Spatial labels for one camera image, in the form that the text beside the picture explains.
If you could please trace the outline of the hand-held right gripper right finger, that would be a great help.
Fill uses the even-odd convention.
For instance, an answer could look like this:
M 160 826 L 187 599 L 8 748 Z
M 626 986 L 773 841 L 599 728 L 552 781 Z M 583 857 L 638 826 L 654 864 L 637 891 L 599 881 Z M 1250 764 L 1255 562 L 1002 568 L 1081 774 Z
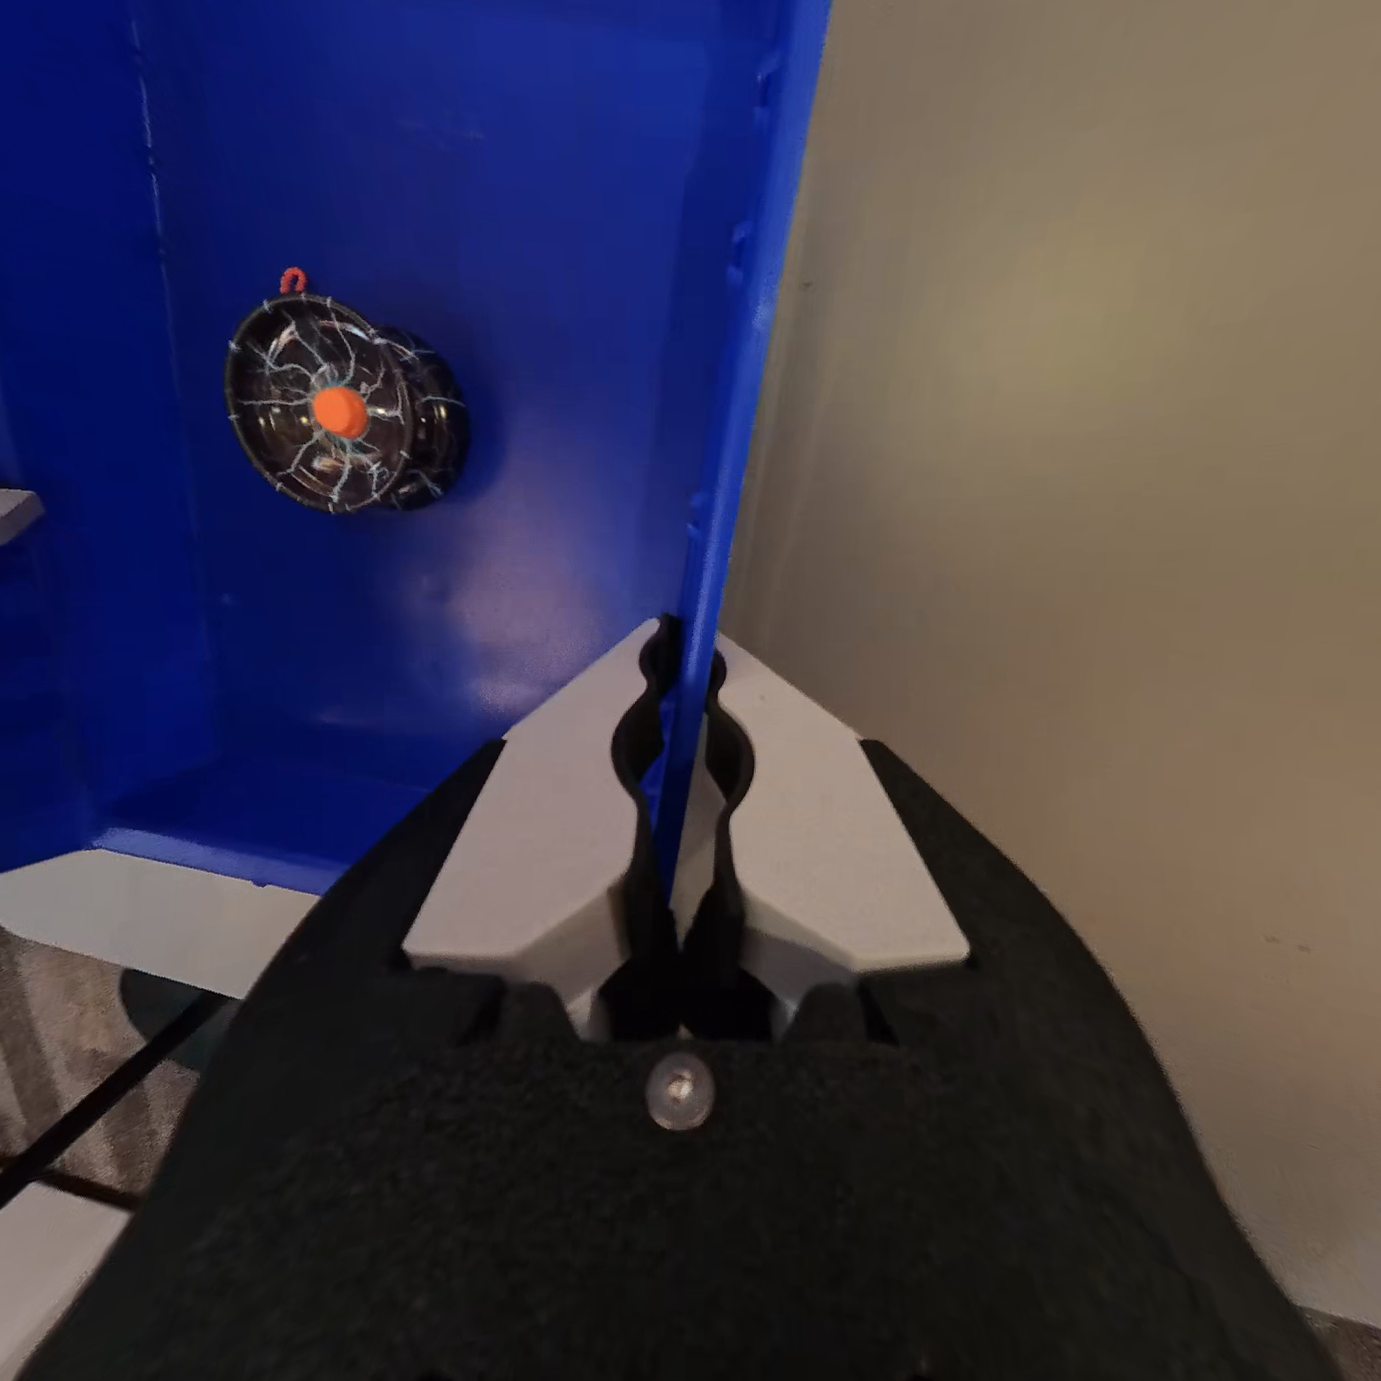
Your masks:
M 719 635 L 716 709 L 752 754 L 730 804 L 700 731 L 680 845 L 680 934 L 714 881 L 716 824 L 728 817 L 742 890 L 740 964 L 769 993 L 785 1033 L 819 984 L 959 965 L 971 945 L 854 729 Z

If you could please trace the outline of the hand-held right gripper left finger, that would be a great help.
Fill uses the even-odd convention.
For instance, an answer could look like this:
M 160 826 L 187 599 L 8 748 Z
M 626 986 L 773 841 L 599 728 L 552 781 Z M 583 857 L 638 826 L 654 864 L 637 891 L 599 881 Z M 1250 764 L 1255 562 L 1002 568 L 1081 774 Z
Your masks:
M 680 621 L 647 619 L 504 735 L 404 936 L 411 965 L 545 984 L 581 1036 L 614 1033 L 609 981 L 674 934 L 652 826 L 680 659 Z

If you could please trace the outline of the black yo-yo with orange hub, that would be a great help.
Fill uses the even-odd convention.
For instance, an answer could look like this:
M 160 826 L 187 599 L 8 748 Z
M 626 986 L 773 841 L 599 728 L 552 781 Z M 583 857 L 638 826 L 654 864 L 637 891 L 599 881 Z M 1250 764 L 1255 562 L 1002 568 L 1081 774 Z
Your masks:
M 471 445 L 444 358 L 421 335 L 309 292 L 301 266 L 235 328 L 223 401 L 259 476 L 335 516 L 435 504 Z

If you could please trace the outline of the blue plastic storage bin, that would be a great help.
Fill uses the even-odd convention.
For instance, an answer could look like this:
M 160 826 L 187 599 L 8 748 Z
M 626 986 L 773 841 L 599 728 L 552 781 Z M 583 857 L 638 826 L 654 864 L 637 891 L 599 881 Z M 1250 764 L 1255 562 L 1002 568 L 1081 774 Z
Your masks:
M 828 3 L 3 3 L 3 869 L 325 890 L 647 618 L 680 822 Z M 432 345 L 420 509 L 294 500 L 254 314 Z

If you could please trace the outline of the grey desk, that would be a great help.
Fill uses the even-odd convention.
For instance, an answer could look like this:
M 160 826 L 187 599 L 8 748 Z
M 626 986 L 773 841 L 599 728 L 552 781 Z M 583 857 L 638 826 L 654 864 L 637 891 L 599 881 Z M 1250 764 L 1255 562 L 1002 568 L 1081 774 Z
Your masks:
M 828 5 L 721 630 L 1033 874 L 1377 1322 L 1377 3 Z M 232 993 L 309 900 L 3 878 Z

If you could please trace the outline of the black tripod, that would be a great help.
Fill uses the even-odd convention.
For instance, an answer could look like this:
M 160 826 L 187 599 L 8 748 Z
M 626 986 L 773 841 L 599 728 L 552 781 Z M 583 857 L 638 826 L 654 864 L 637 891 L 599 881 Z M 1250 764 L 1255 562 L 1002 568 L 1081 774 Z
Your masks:
M 51 1163 L 105 1117 L 148 1074 L 170 1058 L 198 1029 L 206 1026 L 232 998 L 216 991 L 203 991 L 175 1017 L 165 1022 L 136 1053 L 61 1113 L 1 1172 L 1 1208 L 6 1208 L 30 1184 L 37 1182 Z

